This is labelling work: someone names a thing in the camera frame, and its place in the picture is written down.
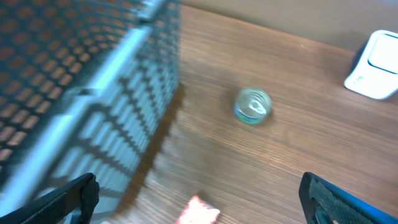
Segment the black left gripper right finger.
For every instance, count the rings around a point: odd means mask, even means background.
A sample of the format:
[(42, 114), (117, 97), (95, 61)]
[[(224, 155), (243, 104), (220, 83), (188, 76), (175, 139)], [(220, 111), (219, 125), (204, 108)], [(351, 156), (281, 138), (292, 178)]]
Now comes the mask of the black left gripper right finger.
[(305, 172), (298, 190), (308, 224), (397, 224), (397, 218)]

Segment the green tin can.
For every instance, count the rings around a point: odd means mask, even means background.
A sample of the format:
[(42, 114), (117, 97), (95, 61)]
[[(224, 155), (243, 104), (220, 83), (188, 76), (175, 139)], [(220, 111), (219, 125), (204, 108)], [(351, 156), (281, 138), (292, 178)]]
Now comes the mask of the green tin can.
[(234, 114), (243, 123), (256, 125), (272, 111), (271, 97), (260, 88), (243, 88), (234, 102)]

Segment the red small carton box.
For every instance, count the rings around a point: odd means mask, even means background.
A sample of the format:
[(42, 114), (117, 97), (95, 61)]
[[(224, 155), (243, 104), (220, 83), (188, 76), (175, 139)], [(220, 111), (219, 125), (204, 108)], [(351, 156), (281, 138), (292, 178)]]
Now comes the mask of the red small carton box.
[(175, 224), (215, 224), (221, 211), (194, 195)]

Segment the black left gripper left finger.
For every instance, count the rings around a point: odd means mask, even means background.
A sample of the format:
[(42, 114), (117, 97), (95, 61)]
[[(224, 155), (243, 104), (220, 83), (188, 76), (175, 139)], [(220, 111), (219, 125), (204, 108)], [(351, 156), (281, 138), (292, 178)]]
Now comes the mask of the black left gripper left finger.
[(86, 173), (30, 204), (1, 217), (4, 224), (58, 223), (70, 217), (71, 224), (89, 224), (99, 198), (96, 176)]

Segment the white barcode scanner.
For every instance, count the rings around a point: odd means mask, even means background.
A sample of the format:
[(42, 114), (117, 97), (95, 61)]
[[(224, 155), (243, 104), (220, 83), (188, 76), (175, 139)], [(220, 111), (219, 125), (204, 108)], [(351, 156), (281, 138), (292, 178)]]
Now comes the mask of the white barcode scanner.
[(373, 32), (356, 54), (344, 86), (374, 100), (385, 100), (397, 91), (397, 34)]

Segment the grey plastic mesh basket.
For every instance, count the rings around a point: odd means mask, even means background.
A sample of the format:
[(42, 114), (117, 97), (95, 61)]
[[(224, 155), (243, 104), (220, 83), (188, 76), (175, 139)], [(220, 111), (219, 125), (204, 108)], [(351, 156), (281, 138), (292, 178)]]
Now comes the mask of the grey plastic mesh basket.
[(178, 0), (1, 0), (1, 214), (91, 172), (127, 192), (179, 83)]

